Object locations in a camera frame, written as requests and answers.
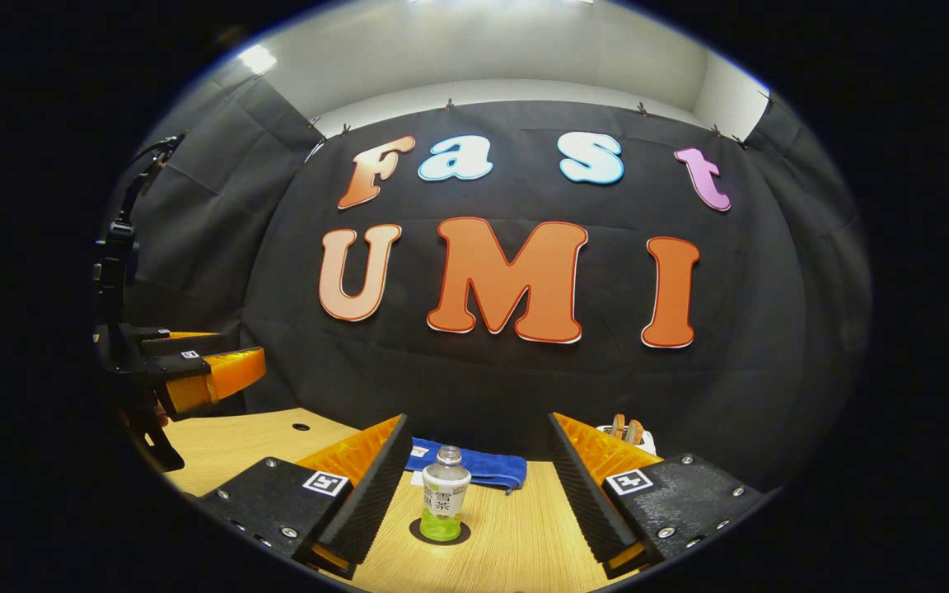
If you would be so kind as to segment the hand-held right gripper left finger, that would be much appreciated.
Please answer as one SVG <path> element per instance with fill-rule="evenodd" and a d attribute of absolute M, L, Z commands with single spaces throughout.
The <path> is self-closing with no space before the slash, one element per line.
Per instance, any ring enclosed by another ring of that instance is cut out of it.
<path fill-rule="evenodd" d="M 197 500 L 271 553 L 350 579 L 379 533 L 411 446 L 408 418 L 398 414 L 297 462 L 266 457 Z"/>

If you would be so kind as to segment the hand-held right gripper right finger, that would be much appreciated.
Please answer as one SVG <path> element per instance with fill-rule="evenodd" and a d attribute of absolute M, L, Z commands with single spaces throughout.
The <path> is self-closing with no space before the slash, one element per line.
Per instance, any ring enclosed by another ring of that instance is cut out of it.
<path fill-rule="evenodd" d="M 551 462 L 595 562 L 609 578 L 711 543 L 764 494 L 701 455 L 661 458 L 561 413 Z"/>

